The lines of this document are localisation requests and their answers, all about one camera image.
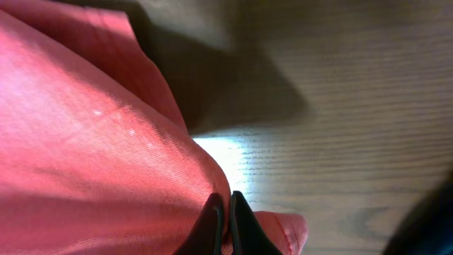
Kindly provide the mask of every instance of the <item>red fabric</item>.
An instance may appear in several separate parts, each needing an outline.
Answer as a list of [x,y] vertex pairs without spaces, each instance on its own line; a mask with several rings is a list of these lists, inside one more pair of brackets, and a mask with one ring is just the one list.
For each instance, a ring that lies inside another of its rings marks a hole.
[[[0,138],[0,254],[171,254],[209,194],[228,207],[120,12],[0,0]],[[256,215],[300,253],[302,217]]]

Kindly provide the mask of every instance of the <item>pink fabric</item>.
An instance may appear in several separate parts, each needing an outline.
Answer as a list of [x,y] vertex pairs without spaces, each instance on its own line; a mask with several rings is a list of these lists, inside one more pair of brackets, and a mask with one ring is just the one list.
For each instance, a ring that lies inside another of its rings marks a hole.
[[[228,208],[124,13],[0,0],[0,138],[0,254],[171,254],[209,194]],[[302,217],[256,215],[300,253]]]

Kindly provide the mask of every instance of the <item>wood grain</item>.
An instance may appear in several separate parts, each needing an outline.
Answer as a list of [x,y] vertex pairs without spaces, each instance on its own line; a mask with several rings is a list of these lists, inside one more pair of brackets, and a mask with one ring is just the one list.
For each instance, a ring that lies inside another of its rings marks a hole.
[[195,140],[253,209],[306,217],[305,254],[382,253],[453,160],[452,2],[214,2],[142,2],[190,41],[156,48]]

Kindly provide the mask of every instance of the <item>red cloth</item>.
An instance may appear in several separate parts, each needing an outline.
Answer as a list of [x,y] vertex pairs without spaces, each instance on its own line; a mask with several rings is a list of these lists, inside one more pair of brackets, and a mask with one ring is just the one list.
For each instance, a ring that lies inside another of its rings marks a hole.
[[[0,254],[171,254],[211,193],[228,207],[124,13],[0,0],[0,138]],[[256,216],[300,253],[302,217]]]

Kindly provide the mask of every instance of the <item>wooden surface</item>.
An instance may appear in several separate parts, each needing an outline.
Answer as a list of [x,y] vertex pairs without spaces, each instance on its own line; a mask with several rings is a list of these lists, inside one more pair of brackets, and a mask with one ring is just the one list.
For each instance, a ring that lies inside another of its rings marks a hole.
[[203,3],[142,1],[195,140],[304,254],[380,254],[453,160],[453,2]]

